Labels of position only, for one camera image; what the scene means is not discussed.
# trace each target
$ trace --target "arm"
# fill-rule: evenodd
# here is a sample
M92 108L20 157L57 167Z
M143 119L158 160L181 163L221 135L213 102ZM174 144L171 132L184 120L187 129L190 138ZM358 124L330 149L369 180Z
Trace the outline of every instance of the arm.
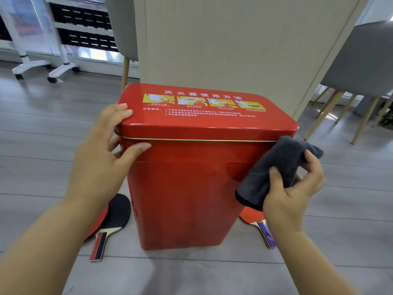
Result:
M112 154L114 126L132 115L107 107L77 150L67 192L0 259L0 294L61 294L89 228L119 191L131 164L150 147L139 143Z
M308 200L322 188L324 175L319 160L308 150L308 174L284 189L276 168L270 170L270 191L263 204L264 214L277 247L301 295L360 294L303 233L303 215Z

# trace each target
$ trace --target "hand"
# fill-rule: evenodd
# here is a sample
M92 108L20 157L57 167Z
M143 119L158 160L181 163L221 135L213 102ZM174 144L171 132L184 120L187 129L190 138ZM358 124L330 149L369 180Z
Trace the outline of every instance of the hand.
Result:
M309 150L304 156L307 163L302 167L308 174L304 179L298 177L293 187L284 188L278 169L270 169L270 191L263 202L263 213L273 237L274 234L302 231L308 200L322 188L325 176L321 163Z
M111 104L97 118L75 154L65 201L82 201L101 210L119 191L132 163L149 143L137 143L122 154L112 154L119 144L111 139L114 127L132 115L127 104Z

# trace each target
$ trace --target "gold rim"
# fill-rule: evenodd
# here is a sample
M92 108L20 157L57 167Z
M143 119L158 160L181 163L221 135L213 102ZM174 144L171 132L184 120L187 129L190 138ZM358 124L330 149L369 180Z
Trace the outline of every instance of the gold rim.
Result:
M152 139L152 138L129 138L127 136L121 136L116 133L119 137L128 140L150 140L150 141L187 141L187 142L252 142L252 143L276 143L277 141L244 141L244 140L192 140L192 139Z

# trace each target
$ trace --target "gray cloth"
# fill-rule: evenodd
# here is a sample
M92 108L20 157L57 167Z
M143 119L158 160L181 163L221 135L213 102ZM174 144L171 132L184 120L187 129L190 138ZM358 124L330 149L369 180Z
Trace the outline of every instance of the gray cloth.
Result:
M244 206L263 211L263 201L270 190L269 169L273 166L281 173L284 188L291 187L296 178L297 168L307 162L304 151L310 150L317 158L323 151L302 140L291 136L282 136L268 152L250 169L248 175L239 184L235 196Z

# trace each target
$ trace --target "left hand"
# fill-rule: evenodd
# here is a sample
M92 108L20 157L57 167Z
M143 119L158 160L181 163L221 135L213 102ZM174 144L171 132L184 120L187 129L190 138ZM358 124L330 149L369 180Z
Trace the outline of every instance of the left hand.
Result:
M126 103L111 104L101 112L75 153L65 201L81 201L100 210L116 195L132 163L151 147L137 143L123 154L112 154L119 144L118 137L111 139L114 128L131 115Z

